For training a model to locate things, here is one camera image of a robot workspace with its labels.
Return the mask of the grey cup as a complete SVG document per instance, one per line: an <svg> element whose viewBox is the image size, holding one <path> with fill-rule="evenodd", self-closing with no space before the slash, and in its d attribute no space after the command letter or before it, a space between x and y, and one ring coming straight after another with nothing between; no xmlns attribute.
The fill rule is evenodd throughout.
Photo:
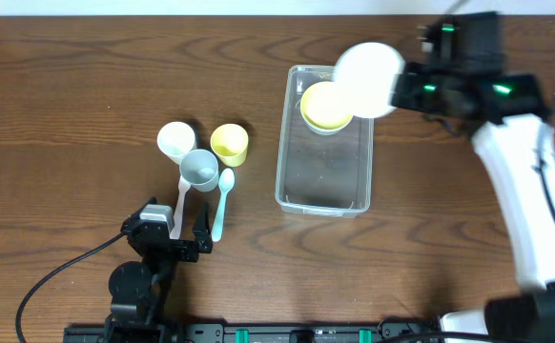
<svg viewBox="0 0 555 343"><path fill-rule="evenodd" d="M189 151L182 158L179 171L181 176L200 192L210 192L218 184L218 162L210 151L202 149Z"/></svg>

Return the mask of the yellow cup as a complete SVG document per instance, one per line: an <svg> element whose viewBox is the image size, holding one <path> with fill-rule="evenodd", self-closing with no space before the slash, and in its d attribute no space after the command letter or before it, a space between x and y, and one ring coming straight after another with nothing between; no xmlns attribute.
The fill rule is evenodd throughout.
<svg viewBox="0 0 555 343"><path fill-rule="evenodd" d="M214 130L210 145L216 156L227 167L242 165L247 157L249 136L237 124L224 124Z"/></svg>

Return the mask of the white cup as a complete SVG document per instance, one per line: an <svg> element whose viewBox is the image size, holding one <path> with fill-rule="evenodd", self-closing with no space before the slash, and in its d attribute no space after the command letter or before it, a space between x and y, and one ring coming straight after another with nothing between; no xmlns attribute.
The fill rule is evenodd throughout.
<svg viewBox="0 0 555 343"><path fill-rule="evenodd" d="M170 122L157 134L159 150L179 165L183 157L197 148L194 129L184 122Z"/></svg>

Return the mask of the white bowl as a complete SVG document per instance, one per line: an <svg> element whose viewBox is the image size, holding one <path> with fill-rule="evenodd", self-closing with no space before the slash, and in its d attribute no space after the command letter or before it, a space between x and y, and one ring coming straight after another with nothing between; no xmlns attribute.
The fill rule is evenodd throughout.
<svg viewBox="0 0 555 343"><path fill-rule="evenodd" d="M381 118L393 112L395 87L405 61L393 47L367 42L348 49L338 60L333 81L346 108L356 117Z"/></svg>

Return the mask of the yellow bowl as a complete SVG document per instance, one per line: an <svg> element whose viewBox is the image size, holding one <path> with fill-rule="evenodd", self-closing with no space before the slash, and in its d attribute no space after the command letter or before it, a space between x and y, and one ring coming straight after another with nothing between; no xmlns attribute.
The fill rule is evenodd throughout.
<svg viewBox="0 0 555 343"><path fill-rule="evenodd" d="M340 87L331 81L322 81L310 86L300 99L300 112L325 129L334 128L345 117L353 115L346 105Z"/></svg>

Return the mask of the grey bowl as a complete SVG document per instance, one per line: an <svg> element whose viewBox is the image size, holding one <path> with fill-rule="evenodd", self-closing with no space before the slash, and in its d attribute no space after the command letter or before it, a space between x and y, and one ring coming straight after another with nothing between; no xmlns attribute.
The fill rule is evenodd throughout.
<svg viewBox="0 0 555 343"><path fill-rule="evenodd" d="M347 117L344 118L344 120L339 123L336 127L331 128L331 129L325 129L322 127L317 126L314 122L312 122L306 115L302 115L301 116L305 125L308 127L308 129L316 134L319 135L333 135L336 134L337 132L341 131L342 129L344 129L345 127L347 127L350 122L353 120L353 115L349 115Z"/></svg>

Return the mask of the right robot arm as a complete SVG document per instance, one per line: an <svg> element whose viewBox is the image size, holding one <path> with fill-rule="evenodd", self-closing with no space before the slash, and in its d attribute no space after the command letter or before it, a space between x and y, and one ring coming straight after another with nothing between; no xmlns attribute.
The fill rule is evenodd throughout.
<svg viewBox="0 0 555 343"><path fill-rule="evenodd" d="M393 106L458 117L504 217L521 294L439 321L445 341L555 342L555 143L539 83L531 74L471 75L409 62Z"/></svg>

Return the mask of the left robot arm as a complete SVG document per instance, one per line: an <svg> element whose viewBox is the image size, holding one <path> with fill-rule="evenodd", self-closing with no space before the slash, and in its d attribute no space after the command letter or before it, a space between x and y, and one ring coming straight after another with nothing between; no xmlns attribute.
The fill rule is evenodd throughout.
<svg viewBox="0 0 555 343"><path fill-rule="evenodd" d="M141 257L118 266L109 278L111 314L105 342L184 342L186 330L164 315L180 262L195 263L211 253L209 205L204 203L193 225L193 240L171 238L173 209L153 197L124 220L120 232Z"/></svg>

